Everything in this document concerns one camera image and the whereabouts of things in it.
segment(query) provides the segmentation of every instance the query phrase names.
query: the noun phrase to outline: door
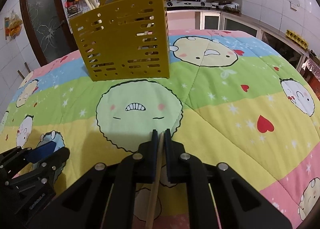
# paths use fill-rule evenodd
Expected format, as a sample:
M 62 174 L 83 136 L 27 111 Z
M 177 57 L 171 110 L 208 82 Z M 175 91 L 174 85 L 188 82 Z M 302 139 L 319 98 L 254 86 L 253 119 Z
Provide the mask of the door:
M 41 66 L 77 50 L 61 0 L 20 0 L 27 36 Z

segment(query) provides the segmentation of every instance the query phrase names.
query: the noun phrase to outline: door frame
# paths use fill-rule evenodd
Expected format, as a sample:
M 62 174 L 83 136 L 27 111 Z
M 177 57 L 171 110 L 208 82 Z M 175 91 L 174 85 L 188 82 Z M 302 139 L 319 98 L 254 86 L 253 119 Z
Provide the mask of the door frame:
M 59 21 L 60 22 L 64 21 L 64 24 L 62 24 L 61 28 L 64 32 L 66 39 L 67 39 L 67 43 L 73 51 L 76 51 L 76 50 L 78 50 L 78 47 L 76 45 L 76 41 L 75 41 L 73 35 L 70 32 L 68 22 L 67 22 L 64 10 L 63 10 L 62 1 L 61 0 L 54 0 L 54 4 L 55 4 L 55 8 L 57 10 L 57 15 L 59 17 Z M 20 8 L 21 8 L 22 20 L 23 20 L 23 24 L 24 24 L 24 27 L 25 27 L 25 30 L 27 33 L 27 37 L 30 41 L 31 48 L 35 53 L 36 59 L 38 60 L 41 67 L 44 65 L 47 65 L 48 61 L 44 56 L 44 53 L 43 53 L 41 46 L 38 42 L 38 39 L 36 37 L 35 30 L 33 29 L 33 26 L 31 23 L 29 11 L 28 11 L 27 0 L 20 0 Z

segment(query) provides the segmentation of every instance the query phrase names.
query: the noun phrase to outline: red heart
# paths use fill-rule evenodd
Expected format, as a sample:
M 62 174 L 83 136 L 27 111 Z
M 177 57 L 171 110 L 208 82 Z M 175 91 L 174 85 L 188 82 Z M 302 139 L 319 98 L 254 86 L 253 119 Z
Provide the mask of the red heart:
M 259 116 L 257 129 L 259 132 L 265 133 L 267 131 L 273 132 L 275 127 L 268 119 L 264 118 L 263 116 Z
M 241 50 L 233 50 L 233 51 L 240 56 L 244 54 L 244 51 L 241 51 Z
M 248 92 L 249 86 L 248 85 L 241 85 L 241 88 L 244 92 Z

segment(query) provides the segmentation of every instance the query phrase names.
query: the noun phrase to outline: white star print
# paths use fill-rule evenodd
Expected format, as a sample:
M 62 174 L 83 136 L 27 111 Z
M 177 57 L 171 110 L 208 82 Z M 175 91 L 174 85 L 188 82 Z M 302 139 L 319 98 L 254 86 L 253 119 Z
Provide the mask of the white star print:
M 208 96 L 210 97 L 210 99 L 216 99 L 216 95 L 213 95 L 212 93 L 208 93 Z
M 233 114 L 238 114 L 238 107 L 235 107 L 233 104 L 229 105 L 229 111 L 231 111 Z
M 247 123 L 247 127 L 249 127 L 251 130 L 254 129 L 254 123 L 251 122 L 251 120 L 245 121 Z
M 310 174 L 311 172 L 311 164 L 307 164 L 307 169 L 306 169 L 306 172 L 308 172 L 308 175 Z
M 80 115 L 80 117 L 81 117 L 81 116 L 84 116 L 86 113 L 87 113 L 87 111 L 84 109 L 84 110 L 81 110 L 81 111 L 80 111 L 79 115 Z
M 267 95 L 269 101 L 273 101 L 273 96 Z
M 67 104 L 68 104 L 68 99 L 63 102 L 62 106 L 66 107 Z
M 293 148 L 296 148 L 296 147 L 297 147 L 297 142 L 296 142 L 295 140 L 293 140 L 293 141 L 291 142 L 291 144 L 292 144 L 292 147 L 293 147 Z

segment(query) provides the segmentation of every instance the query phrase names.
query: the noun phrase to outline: slotted plastic container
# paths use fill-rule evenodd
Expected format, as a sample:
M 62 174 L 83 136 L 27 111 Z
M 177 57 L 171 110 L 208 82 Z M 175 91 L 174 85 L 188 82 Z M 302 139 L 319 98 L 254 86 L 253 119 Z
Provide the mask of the slotted plastic container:
M 169 78 L 165 0 L 113 0 L 70 20 L 93 81 Z

